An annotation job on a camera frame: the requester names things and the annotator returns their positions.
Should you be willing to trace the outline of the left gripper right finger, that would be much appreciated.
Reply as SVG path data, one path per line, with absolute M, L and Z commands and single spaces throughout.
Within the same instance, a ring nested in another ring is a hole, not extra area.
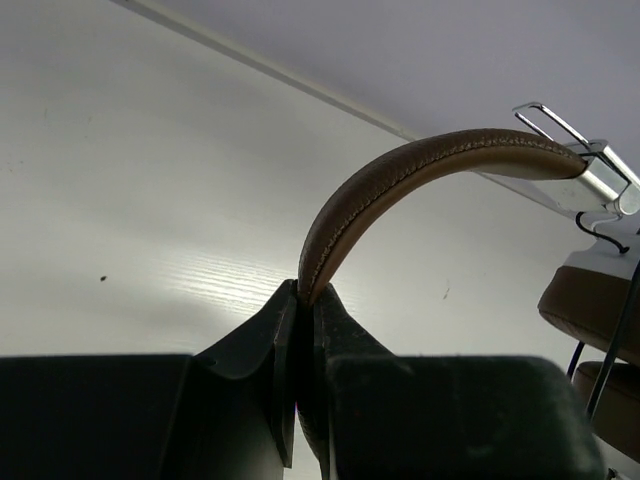
M 393 382 L 408 372 L 347 311 L 335 288 L 302 308 L 297 410 L 323 479 L 373 479 L 389 453 L 387 435 L 401 431 Z

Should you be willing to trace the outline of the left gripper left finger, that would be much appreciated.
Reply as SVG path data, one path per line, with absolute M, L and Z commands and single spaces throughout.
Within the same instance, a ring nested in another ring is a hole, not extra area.
M 296 288 L 284 281 L 255 315 L 194 357 L 196 469 L 292 466 Z

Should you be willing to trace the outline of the brown silver headphones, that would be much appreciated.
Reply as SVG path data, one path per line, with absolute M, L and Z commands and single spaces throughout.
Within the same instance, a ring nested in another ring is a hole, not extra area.
M 307 234 L 298 298 L 312 305 L 368 228 L 418 188 L 461 172 L 529 180 L 592 237 L 585 213 L 620 218 L 639 210 L 639 177 L 604 140 L 589 140 L 548 106 L 529 102 L 514 116 L 528 132 L 475 129 L 416 140 L 365 165 L 327 200 Z

